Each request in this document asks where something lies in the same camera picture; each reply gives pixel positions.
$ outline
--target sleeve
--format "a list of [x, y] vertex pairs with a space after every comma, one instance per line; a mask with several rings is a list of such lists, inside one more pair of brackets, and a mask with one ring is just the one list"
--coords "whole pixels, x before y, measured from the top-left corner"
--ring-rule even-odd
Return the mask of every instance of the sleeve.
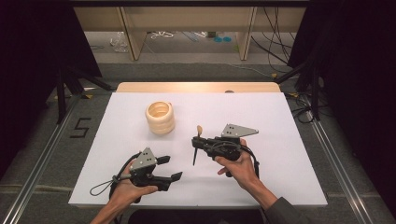
[[313, 223], [284, 198], [279, 198], [264, 214], [271, 224]]

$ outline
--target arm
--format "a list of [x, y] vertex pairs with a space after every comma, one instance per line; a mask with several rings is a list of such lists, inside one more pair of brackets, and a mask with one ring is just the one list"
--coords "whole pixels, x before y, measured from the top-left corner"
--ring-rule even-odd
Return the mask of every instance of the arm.
[[[128, 168], [133, 162], [128, 164], [123, 174], [129, 174]], [[121, 180], [114, 190], [108, 203], [103, 207], [98, 215], [93, 219], [91, 224], [110, 223], [116, 216], [122, 212], [139, 197], [157, 191], [156, 186], [146, 186], [139, 188], [132, 184], [129, 179]]]
[[[244, 139], [241, 139], [241, 145], [246, 145]], [[245, 151], [241, 153], [237, 161], [229, 161], [223, 157], [216, 157], [215, 160], [218, 164], [224, 166], [218, 171], [218, 174], [231, 172], [239, 186], [260, 204], [270, 223], [311, 223], [309, 218], [296, 210], [288, 201], [284, 198], [278, 199], [271, 190], [265, 187], [256, 176], [250, 155]]]

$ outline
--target metal track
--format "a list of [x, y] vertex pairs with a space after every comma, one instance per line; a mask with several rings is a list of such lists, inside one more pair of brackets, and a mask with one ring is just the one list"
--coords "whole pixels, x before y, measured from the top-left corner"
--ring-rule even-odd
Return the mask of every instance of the metal track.
[[[307, 113], [307, 116], [310, 119], [313, 118], [311, 112]], [[338, 182], [340, 183], [341, 188], [343, 189], [346, 198], [349, 201], [349, 204], [352, 207], [353, 212], [355, 213], [356, 219], [360, 224], [374, 223], [368, 214], [364, 201], [361, 199], [361, 196], [357, 192], [355, 186], [352, 184], [346, 169], [332, 147], [332, 143], [324, 131], [320, 121], [314, 119], [312, 122], [312, 127], [327, 156], [327, 159], [329, 160], [330, 165], [332, 166], [332, 169], [334, 170], [335, 175], [337, 176]]]
[[26, 182], [23, 184], [21, 191], [15, 199], [14, 203], [10, 206], [6, 218], [3, 221], [4, 224], [18, 223], [19, 219], [21, 218], [24, 208], [28, 204], [33, 194], [33, 191], [35, 191], [35, 186], [37, 185], [40, 177], [42, 176], [45, 168], [47, 167], [53, 151], [58, 146], [59, 140], [61, 139], [64, 132], [64, 128], [66, 127], [79, 98], [79, 95], [74, 95], [70, 99], [70, 106], [66, 111], [64, 119], [60, 124], [56, 125], [55, 130], [53, 131], [48, 143], [46, 144], [43, 152], [40, 155], [40, 158], [35, 163], [35, 168], [33, 168]]

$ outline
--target white tabletop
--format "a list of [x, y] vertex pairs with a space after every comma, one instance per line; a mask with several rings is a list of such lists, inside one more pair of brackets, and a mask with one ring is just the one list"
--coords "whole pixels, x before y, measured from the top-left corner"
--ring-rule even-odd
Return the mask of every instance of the white tabletop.
[[[156, 101], [170, 102], [175, 110], [176, 128], [164, 136], [151, 133], [145, 117], [146, 107]], [[132, 155], [150, 147], [156, 157], [171, 156], [169, 163], [156, 167], [155, 175], [183, 175], [168, 191], [143, 196], [134, 206], [258, 207], [233, 178], [217, 175], [221, 167], [202, 150], [192, 166], [191, 139], [197, 134], [196, 126], [204, 128], [202, 137], [214, 138], [227, 123], [259, 130], [245, 139], [260, 162], [260, 179], [277, 197], [294, 205], [327, 204], [280, 92], [113, 93], [69, 203], [79, 207], [106, 204], [109, 189], [91, 196], [91, 188], [110, 180]]]

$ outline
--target silver bracket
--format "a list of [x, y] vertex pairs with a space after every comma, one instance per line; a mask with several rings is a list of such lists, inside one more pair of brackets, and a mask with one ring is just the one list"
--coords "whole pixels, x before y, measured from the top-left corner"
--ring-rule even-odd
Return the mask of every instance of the silver bracket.
[[149, 147], [146, 147], [142, 153], [136, 158], [134, 164], [131, 165], [129, 171], [132, 172], [133, 170], [141, 169], [147, 166], [156, 165], [157, 159], [155, 158], [154, 154]]
[[221, 137], [238, 138], [258, 133], [259, 130], [245, 128], [242, 126], [227, 124], [221, 133]]

